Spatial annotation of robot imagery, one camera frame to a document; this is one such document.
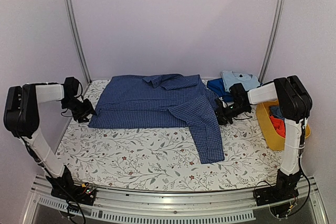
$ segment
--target white wall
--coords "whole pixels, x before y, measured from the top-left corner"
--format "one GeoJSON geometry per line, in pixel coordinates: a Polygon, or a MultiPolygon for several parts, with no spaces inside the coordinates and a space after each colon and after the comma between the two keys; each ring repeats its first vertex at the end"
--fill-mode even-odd
{"type": "Polygon", "coordinates": [[[303,168],[336,223],[336,1],[285,0],[266,81],[296,74],[313,100],[303,168]]]}
{"type": "MultiPolygon", "coordinates": [[[[10,86],[75,76],[84,83],[64,0],[0,0],[0,111],[10,86]]],[[[67,119],[60,103],[42,104],[41,128],[55,150],[67,119]]],[[[0,124],[0,222],[19,223],[27,193],[40,168],[0,124]]]]}
{"type": "Polygon", "coordinates": [[[93,79],[258,74],[276,0],[73,0],[93,79]]]}

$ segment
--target yellow basket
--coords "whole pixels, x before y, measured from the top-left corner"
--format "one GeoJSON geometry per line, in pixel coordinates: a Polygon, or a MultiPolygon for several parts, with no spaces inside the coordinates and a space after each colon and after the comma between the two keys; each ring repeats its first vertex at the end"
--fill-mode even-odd
{"type": "MultiPolygon", "coordinates": [[[[260,103],[257,105],[256,114],[268,147],[273,151],[283,151],[285,149],[285,138],[278,135],[269,118],[269,107],[274,105],[279,105],[279,102],[260,103]]],[[[306,127],[306,139],[308,136],[310,136],[309,125],[306,127]]]]}

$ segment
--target light blue shirt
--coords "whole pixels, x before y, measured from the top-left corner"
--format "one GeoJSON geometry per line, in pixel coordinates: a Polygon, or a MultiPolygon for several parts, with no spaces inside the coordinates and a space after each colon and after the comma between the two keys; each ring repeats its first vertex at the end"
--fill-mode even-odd
{"type": "Polygon", "coordinates": [[[233,84],[241,83],[246,91],[260,86],[258,78],[252,74],[235,73],[232,71],[222,71],[222,78],[226,92],[230,92],[230,87],[233,84]]]}

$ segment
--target floral tablecloth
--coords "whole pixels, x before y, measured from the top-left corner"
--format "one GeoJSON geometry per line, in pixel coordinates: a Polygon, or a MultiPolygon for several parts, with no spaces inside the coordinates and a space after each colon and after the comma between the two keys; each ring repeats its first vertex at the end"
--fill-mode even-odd
{"type": "MultiPolygon", "coordinates": [[[[85,97],[93,106],[108,83],[90,85],[85,97]]],[[[200,163],[188,128],[91,129],[74,120],[56,155],[75,180],[111,187],[211,191],[253,187],[264,179],[274,183],[281,152],[267,147],[255,106],[247,115],[252,118],[220,127],[225,161],[214,164],[200,163]]]]}

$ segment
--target red cloth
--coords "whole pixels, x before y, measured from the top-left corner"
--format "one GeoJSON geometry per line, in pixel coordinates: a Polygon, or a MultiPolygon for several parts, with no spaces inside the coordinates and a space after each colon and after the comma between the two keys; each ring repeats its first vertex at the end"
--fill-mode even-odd
{"type": "Polygon", "coordinates": [[[278,133],[278,135],[280,135],[282,137],[286,137],[286,128],[285,128],[284,121],[279,119],[279,118],[275,118],[272,115],[269,118],[271,119],[273,127],[274,127],[275,131],[278,133]]]}

